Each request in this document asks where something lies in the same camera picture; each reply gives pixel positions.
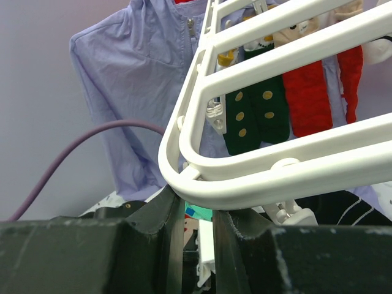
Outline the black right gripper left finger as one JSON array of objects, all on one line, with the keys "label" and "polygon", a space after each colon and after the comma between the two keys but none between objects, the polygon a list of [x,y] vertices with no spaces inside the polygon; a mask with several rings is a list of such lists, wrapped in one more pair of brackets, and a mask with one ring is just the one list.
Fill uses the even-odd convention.
[{"label": "black right gripper left finger", "polygon": [[1,224],[2,293],[180,293],[184,202],[170,187],[127,218]]}]

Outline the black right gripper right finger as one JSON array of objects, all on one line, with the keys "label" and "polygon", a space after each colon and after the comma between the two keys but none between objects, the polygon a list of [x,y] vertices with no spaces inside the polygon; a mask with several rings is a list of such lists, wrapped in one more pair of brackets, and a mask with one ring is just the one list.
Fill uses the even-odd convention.
[{"label": "black right gripper right finger", "polygon": [[391,228],[280,226],[213,214],[218,293],[390,293]]}]

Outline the black white striped sock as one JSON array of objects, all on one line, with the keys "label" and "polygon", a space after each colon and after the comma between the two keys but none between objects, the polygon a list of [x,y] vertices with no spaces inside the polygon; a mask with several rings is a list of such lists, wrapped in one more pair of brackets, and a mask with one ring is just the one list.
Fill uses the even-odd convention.
[{"label": "black white striped sock", "polygon": [[391,225],[389,218],[346,190],[300,198],[296,203],[311,209],[321,225]]}]

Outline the white clip sock hanger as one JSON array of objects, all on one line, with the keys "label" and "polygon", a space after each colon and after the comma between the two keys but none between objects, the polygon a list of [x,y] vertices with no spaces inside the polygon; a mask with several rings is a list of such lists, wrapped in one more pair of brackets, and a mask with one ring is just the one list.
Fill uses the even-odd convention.
[{"label": "white clip sock hanger", "polygon": [[[218,33],[243,23],[265,11],[281,5],[279,1],[253,1],[233,13],[218,12],[215,6],[226,6],[231,1],[208,1],[208,8],[199,33],[197,45],[204,45],[213,27]],[[290,28],[273,32],[245,43],[238,48],[222,52],[216,59],[216,70],[224,70],[239,62],[247,61],[290,42],[301,40],[314,32],[363,13],[363,1],[351,1],[347,4],[314,16]],[[332,55],[321,61],[300,67],[271,77],[254,85],[242,87],[221,97],[210,99],[206,109],[209,116],[207,126],[206,158],[212,158],[216,152],[213,147],[221,146],[222,140],[230,156],[237,156],[264,146],[279,144],[294,138],[316,134],[333,127],[344,126],[356,121],[358,106],[358,85],[363,65],[384,62],[391,57],[391,34],[369,41],[348,51]],[[172,118],[169,120],[170,136],[161,142],[158,163],[165,180],[174,187],[174,183],[185,187],[180,163],[189,163],[180,156],[178,138],[180,127],[177,120],[189,112],[189,101],[194,90],[197,74],[193,62],[179,92]]]}]

